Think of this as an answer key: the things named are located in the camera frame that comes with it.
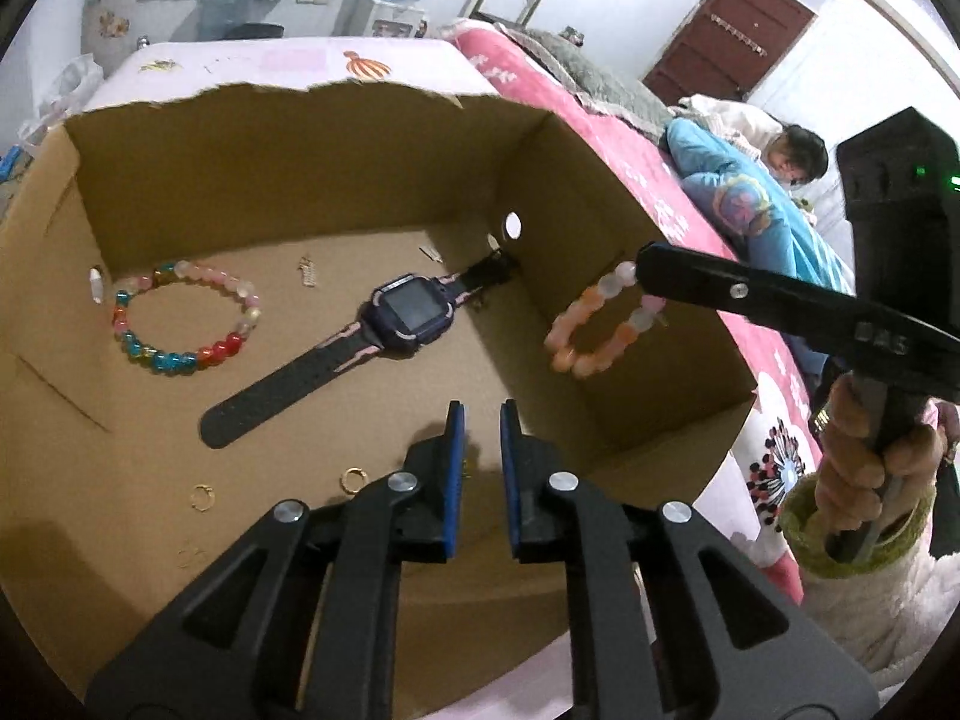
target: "cardboard box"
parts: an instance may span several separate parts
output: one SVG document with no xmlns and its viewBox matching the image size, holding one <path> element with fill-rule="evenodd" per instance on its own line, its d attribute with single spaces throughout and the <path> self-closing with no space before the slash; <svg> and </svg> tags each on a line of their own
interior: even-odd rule
<svg viewBox="0 0 960 720">
<path fill-rule="evenodd" d="M 414 134 L 420 148 L 396 148 Z M 502 235 L 510 212 L 516 241 Z M 460 311 L 440 341 L 349 372 L 226 449 L 200 442 L 207 408 L 351 322 L 380 284 L 481 258 L 488 233 L 522 276 Z M 450 565 L 405 574 L 395 716 L 505 673 L 560 635 L 566 612 L 559 567 L 510 559 L 502 401 L 517 399 L 525 428 L 571 470 L 649 507 L 697 496 L 752 402 L 719 317 L 683 305 L 603 375 L 578 384 L 550 370 L 541 345 L 555 315 L 652 240 L 656 226 L 560 119 L 489 95 L 233 86 L 71 119 L 0 229 L 0 581 L 22 625 L 82 695 L 275 502 L 340 500 L 349 466 L 389 473 L 459 399 L 472 476 L 461 546 Z M 315 289 L 299 278 L 307 253 Z M 178 258 L 253 281 L 264 316 L 235 359 L 167 378 L 121 353 L 88 271 L 109 285 Z M 577 343 L 608 336 L 638 297 L 627 290 Z M 130 314 L 144 341 L 168 349 L 211 343 L 237 316 L 232 301 L 182 284 L 141 295 Z M 191 507 L 195 485 L 214 490 L 206 512 Z"/>
</svg>

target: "multicolored beaded bracelet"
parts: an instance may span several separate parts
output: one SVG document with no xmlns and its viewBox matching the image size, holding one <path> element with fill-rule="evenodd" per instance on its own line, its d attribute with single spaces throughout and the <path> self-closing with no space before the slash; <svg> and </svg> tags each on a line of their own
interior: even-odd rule
<svg viewBox="0 0 960 720">
<path fill-rule="evenodd" d="M 127 322 L 127 306 L 131 298 L 155 287 L 175 281 L 186 281 L 218 287 L 225 290 L 243 303 L 245 311 L 232 333 L 217 341 L 213 346 L 201 346 L 195 352 L 165 352 L 143 343 L 130 329 Z M 253 328 L 260 319 L 260 298 L 253 290 L 253 284 L 234 278 L 225 271 L 194 265 L 186 260 L 166 263 L 155 269 L 151 275 L 131 276 L 116 284 L 116 305 L 113 308 L 113 333 L 131 360 L 142 362 L 161 373 L 193 373 L 198 368 L 216 365 L 232 357 L 250 337 Z"/>
<path fill-rule="evenodd" d="M 632 262 L 622 262 L 612 274 L 605 275 L 592 287 L 587 287 L 579 298 L 570 303 L 568 309 L 554 319 L 553 327 L 544 339 L 544 347 L 553 355 L 553 370 L 559 373 L 571 371 L 578 379 L 586 379 L 594 373 L 607 370 L 623 353 L 627 346 L 654 326 L 654 321 L 663 319 L 659 313 L 664 309 L 666 300 L 654 295 L 643 295 L 640 308 L 630 317 L 618 324 L 613 337 L 592 354 L 579 354 L 570 343 L 573 331 L 587 324 L 608 300 L 616 298 L 625 287 L 637 283 L 637 266 Z"/>
</svg>

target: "brown door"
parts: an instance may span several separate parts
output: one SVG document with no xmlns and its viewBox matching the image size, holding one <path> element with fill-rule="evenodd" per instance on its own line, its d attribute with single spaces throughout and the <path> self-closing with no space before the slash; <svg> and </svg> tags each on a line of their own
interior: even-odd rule
<svg viewBox="0 0 960 720">
<path fill-rule="evenodd" d="M 667 105 L 744 100 L 813 16 L 796 0 L 705 0 L 644 83 Z"/>
</svg>

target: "pink bedspread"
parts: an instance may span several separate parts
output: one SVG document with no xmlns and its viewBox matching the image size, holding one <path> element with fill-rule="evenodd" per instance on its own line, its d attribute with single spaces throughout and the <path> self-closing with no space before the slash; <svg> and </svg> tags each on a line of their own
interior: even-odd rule
<svg viewBox="0 0 960 720">
<path fill-rule="evenodd" d="M 584 111 L 555 79 L 496 30 L 461 26 L 449 40 L 503 97 L 546 108 L 562 117 L 616 173 L 667 240 L 736 259 L 680 189 L 668 154 L 620 119 Z M 820 450 L 806 426 L 808 395 L 779 333 L 756 327 L 743 317 L 721 317 L 759 384 L 757 405 L 731 449 L 760 519 L 760 539 L 751 557 L 769 569 L 768 575 L 778 586 L 799 600 L 802 591 L 796 565 L 784 554 L 785 544 L 774 522 L 778 512 L 774 502 L 779 503 L 784 491 L 769 490 L 769 485 L 769 491 L 762 490 L 758 482 L 784 469 L 789 476 L 791 464 L 799 474 L 818 466 Z"/>
</svg>

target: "watch face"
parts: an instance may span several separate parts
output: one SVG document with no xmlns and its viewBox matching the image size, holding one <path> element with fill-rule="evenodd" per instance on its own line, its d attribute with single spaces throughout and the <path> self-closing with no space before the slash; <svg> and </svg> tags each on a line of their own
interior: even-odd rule
<svg viewBox="0 0 960 720">
<path fill-rule="evenodd" d="M 407 334 L 416 336 L 419 329 L 448 312 L 448 303 L 440 302 L 435 290 L 422 278 L 412 278 L 393 290 L 383 293 L 383 302 L 406 326 Z"/>
</svg>

